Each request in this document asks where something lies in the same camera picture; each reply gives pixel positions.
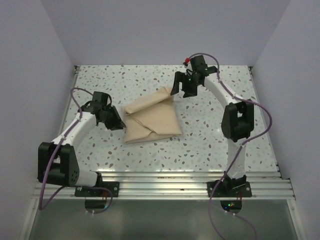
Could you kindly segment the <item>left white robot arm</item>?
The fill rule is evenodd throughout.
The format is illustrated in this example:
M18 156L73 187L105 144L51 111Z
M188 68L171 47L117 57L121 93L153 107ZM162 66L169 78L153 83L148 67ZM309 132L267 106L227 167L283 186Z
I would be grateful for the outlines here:
M86 187L92 196L103 193L104 184L96 171L81 170L76 150L86 135L100 123L107 130L126 127L109 94L95 91L91 100L78 107L71 124L51 142L38 147L37 179L43 184L63 187Z

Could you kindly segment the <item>beige cloth drape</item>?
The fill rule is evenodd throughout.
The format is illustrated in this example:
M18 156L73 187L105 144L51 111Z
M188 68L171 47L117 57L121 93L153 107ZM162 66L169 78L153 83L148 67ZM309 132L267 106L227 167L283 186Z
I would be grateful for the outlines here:
M171 87L162 87L122 107L125 144L158 141L183 133L171 91Z

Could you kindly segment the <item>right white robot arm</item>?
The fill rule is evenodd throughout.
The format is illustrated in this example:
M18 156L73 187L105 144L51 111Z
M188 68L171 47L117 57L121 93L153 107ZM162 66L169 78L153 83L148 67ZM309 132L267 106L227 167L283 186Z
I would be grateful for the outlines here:
M246 145L244 143L254 130L254 105L249 100L240 99L220 76L220 66L208 66L205 54L193 54L186 58L185 72L174 75L171 95L183 91L184 98L195 97L198 86L209 90L224 108L221 131L227 139L228 160L223 177L208 182L209 194L213 197L232 197L241 190L247 190L245 170Z

